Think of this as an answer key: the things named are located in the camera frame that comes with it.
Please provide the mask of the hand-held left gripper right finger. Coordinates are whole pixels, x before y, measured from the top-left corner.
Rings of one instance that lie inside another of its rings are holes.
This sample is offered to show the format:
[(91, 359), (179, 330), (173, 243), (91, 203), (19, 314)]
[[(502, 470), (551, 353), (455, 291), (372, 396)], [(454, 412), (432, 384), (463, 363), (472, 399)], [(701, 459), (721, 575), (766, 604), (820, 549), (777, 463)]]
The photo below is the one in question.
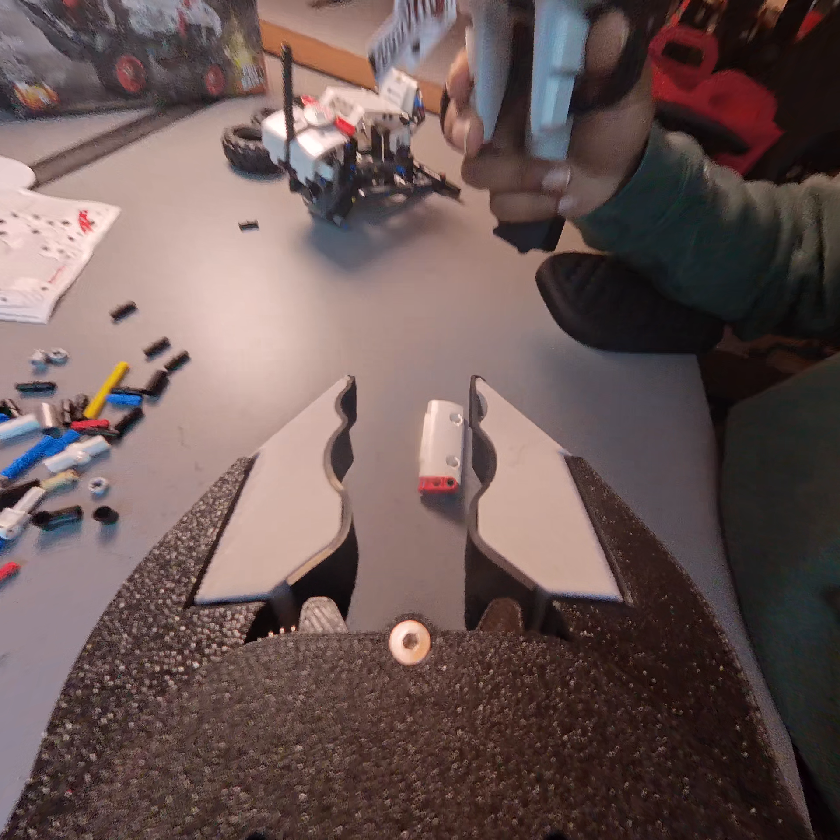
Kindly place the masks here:
[(622, 590), (571, 470), (571, 454), (480, 376), (469, 423), (480, 489), (470, 536), (550, 600), (622, 601)]

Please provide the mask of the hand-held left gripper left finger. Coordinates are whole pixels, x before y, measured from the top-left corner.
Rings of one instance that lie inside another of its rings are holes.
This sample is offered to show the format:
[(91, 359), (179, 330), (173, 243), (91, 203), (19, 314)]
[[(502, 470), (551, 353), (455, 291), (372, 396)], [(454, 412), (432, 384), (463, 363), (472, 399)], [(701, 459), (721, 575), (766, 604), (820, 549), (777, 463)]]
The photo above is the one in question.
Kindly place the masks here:
[(355, 379), (345, 375), (260, 447), (195, 604), (298, 606), (315, 596), (351, 603), (358, 543), (343, 483), (354, 462), (356, 407)]

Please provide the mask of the printed sticker sheet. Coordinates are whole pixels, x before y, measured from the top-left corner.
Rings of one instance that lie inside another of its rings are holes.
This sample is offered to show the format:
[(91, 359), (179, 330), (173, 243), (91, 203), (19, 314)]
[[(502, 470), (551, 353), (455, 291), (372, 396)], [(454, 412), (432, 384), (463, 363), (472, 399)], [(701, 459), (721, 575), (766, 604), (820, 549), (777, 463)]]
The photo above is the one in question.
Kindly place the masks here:
[(1, 193), (1, 320), (47, 324), (121, 214), (38, 192)]

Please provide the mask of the person's right forearm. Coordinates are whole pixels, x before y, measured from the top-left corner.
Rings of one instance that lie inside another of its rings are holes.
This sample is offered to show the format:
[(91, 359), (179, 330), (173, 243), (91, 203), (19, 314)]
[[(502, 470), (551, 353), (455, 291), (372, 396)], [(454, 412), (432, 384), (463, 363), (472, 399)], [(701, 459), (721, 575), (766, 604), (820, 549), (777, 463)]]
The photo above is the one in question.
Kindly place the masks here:
[(575, 225), (589, 246), (744, 340), (838, 341), (837, 177), (747, 182), (656, 124), (630, 180)]

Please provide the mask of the person's right hand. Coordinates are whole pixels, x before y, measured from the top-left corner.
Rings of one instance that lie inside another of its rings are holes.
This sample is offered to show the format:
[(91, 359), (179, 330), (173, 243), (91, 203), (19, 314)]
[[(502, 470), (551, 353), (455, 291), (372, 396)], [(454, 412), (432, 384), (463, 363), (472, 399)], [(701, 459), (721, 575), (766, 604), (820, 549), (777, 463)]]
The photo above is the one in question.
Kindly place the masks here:
[(563, 161), (527, 153), (530, 79), (524, 84), (523, 94), (509, 95), (493, 137), (485, 143), (483, 123), (469, 103), (473, 80), (468, 53), (458, 53), (445, 86), (449, 102), (443, 135), (463, 155), (463, 180), (488, 192), (490, 210), (502, 223), (555, 216), (575, 220), (593, 212), (625, 186), (644, 157), (655, 117), (650, 64), (613, 108), (574, 119)]

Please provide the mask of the red chair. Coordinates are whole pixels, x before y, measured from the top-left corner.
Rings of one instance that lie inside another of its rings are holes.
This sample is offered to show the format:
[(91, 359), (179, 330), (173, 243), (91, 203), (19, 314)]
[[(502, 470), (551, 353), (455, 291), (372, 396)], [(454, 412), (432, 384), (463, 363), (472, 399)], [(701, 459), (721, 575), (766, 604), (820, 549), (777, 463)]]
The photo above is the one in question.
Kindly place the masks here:
[(749, 29), (733, 2), (672, 2), (648, 49), (658, 121), (741, 175), (783, 137), (777, 97), (742, 68)]

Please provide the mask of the pile of small toy pieces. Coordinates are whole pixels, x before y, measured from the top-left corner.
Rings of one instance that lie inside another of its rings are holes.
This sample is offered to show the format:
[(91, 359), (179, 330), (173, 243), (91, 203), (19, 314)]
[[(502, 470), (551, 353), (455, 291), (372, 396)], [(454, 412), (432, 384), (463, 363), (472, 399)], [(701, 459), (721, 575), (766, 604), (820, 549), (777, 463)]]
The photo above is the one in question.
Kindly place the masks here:
[(42, 536), (77, 530), (86, 517), (104, 533), (116, 529), (120, 514), (110, 505), (86, 512), (78, 504), (51, 507), (51, 500), (85, 483), (92, 501), (105, 498), (111, 482), (85, 472), (109, 458), (114, 445), (144, 420), (144, 402), (157, 400), (170, 383), (164, 368), (153, 372), (141, 388), (126, 386), (130, 371), (117, 363), (94, 396), (85, 393), (59, 405), (41, 402), (25, 412), (12, 398), (2, 398), (2, 448), (31, 438), (31, 445), (2, 467), (2, 589), (10, 587), (23, 565), (6, 552), (30, 528)]

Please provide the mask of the white black toy truck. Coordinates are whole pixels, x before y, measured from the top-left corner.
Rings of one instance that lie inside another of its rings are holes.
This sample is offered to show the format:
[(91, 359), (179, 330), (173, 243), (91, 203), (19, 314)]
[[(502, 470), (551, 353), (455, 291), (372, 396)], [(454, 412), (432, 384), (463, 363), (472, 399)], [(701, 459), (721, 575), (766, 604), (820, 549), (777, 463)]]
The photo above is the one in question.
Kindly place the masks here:
[(342, 227), (359, 202), (431, 194), (460, 199), (456, 184), (413, 153), (427, 116), (415, 78), (390, 69), (375, 89), (332, 86), (317, 98), (297, 96), (288, 43), (280, 60), (282, 108), (262, 120), (261, 142), (310, 215)]

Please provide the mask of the black toy tyre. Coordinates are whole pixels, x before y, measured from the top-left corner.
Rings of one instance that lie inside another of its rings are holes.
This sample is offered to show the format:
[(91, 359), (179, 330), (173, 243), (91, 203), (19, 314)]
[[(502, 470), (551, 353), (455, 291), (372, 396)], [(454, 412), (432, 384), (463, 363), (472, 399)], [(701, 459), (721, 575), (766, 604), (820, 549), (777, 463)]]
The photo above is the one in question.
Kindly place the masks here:
[(227, 162), (246, 175), (279, 176), (280, 166), (271, 160), (263, 143), (261, 126), (254, 123), (227, 127), (221, 137)]

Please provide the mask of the printed toy truck box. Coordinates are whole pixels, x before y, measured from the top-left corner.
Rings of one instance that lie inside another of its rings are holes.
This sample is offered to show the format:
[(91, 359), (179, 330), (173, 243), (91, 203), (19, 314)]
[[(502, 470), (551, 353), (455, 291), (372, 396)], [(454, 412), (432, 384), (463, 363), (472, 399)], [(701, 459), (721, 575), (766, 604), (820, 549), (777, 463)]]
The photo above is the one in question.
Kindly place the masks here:
[(1, 2), (2, 109), (21, 118), (265, 88), (256, 2)]

